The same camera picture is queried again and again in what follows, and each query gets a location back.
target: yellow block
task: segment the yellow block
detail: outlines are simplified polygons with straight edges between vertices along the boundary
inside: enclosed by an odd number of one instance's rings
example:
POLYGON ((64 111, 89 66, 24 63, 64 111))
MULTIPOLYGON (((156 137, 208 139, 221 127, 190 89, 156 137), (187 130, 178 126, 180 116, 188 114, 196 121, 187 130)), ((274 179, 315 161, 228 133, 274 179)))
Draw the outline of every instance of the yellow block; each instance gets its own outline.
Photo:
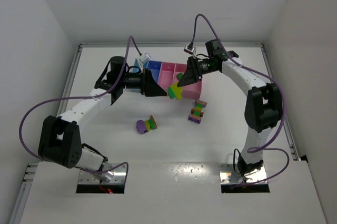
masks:
POLYGON ((149 132, 151 126, 150 126, 150 123, 147 120, 145 120, 145 126, 146 126, 147 132, 149 132))
POLYGON ((176 99, 181 99, 182 98, 181 94, 183 93, 183 88, 182 87, 178 87, 178 82, 172 84, 168 88, 171 88, 171 90, 174 93, 176 99))

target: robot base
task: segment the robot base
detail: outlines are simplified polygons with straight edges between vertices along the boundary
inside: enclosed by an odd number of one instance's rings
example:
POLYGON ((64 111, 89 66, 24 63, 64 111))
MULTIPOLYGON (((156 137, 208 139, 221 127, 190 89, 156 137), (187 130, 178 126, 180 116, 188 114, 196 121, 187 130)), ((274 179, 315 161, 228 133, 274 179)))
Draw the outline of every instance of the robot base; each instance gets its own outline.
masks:
POLYGON ((240 174, 235 173, 232 163, 219 163, 219 172, 222 193, 270 192, 268 181, 256 183, 249 186, 235 187, 235 185, 237 184, 252 183, 267 178, 264 165, 262 165, 260 170, 254 170, 250 173, 245 174, 245 176, 242 177, 240 174))
MULTIPOLYGON (((109 163, 109 165, 113 167, 118 164, 119 163, 109 163)), ((81 170, 78 176, 76 193, 124 194, 126 166, 120 166, 107 173, 108 175, 100 178, 100 176, 92 175, 91 173, 81 170)))

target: white wall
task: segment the white wall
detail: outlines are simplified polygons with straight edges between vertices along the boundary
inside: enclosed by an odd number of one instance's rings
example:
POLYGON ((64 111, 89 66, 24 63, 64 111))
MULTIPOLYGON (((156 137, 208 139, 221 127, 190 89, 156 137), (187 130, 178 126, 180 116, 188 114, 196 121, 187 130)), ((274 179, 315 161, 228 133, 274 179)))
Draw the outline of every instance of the white wall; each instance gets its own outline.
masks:
MULTIPOLYGON (((7 223, 29 161, 18 126, 39 101, 61 96, 74 49, 45 0, 0 0, 0 223, 7 223)), ((24 138, 37 151, 43 118, 57 103, 28 118, 24 138)))
POLYGON ((266 44, 329 223, 337 223, 337 0, 288 0, 266 44))
MULTIPOLYGON (((75 44, 87 41, 189 41, 194 16, 205 14, 221 39, 262 41, 267 38, 286 0, 46 0, 75 44)), ((200 21, 196 39, 212 34, 200 21)))

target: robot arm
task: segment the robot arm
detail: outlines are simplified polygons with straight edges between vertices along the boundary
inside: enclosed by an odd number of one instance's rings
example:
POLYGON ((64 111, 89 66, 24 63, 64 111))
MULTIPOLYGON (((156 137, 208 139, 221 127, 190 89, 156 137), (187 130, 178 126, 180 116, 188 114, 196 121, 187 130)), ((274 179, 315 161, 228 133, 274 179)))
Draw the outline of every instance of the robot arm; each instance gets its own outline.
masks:
MULTIPOLYGON (((196 83, 202 79, 203 74, 220 71, 231 78, 246 95, 245 120, 249 129, 237 163, 240 174, 244 175, 259 169, 263 164, 263 151, 248 153, 247 150, 264 145, 271 129, 281 119, 283 112, 281 93, 274 83, 264 82, 255 74, 229 60, 217 40, 207 42, 206 48, 209 58, 203 60, 195 56, 188 58, 186 72, 178 82, 178 86, 196 83)), ((229 53, 242 64, 235 52, 229 53)))
POLYGON ((100 171, 107 162, 107 158, 81 142, 81 131, 89 121, 101 110, 114 104, 123 94, 124 88, 139 89, 145 96, 166 96, 166 92, 154 81, 148 69, 138 73, 124 70, 123 77, 115 89, 109 94, 100 96, 115 83, 123 61, 124 58, 120 56, 111 58, 111 70, 107 72, 107 67, 105 68, 88 99, 82 100, 58 117, 48 116, 44 120, 38 147, 40 157, 67 168, 77 167, 100 171))

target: white table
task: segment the white table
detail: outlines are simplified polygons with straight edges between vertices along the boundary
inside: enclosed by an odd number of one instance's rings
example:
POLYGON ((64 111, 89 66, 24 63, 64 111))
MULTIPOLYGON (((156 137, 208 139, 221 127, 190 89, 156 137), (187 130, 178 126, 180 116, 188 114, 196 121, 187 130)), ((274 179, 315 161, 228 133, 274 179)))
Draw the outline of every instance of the white table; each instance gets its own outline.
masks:
MULTIPOLYGON (((260 47, 228 49, 246 65, 267 73, 260 47)), ((153 60, 176 63, 185 63, 188 56, 182 46, 141 51, 153 60)), ((206 50, 200 47, 198 52, 206 50)), ((71 96, 88 94, 108 59, 124 53, 125 47, 83 48, 71 96)), ((132 48, 129 65, 136 56, 132 48)), ((234 148, 243 148, 246 98, 230 79, 213 73, 204 77, 200 99, 208 105, 198 125, 187 120, 191 100, 146 98, 125 91, 81 135, 82 142, 111 162, 130 163, 125 194, 76 194, 78 170, 41 162, 21 223, 325 223, 304 161, 291 161, 270 181, 270 193, 221 194, 217 164, 231 159, 234 148), (136 121, 151 114, 158 129, 139 135, 136 121)), ((69 101, 67 108, 75 103, 69 101)), ((272 147, 289 152, 283 130, 272 147)), ((265 151, 264 161, 272 175, 284 166, 285 156, 265 151)))

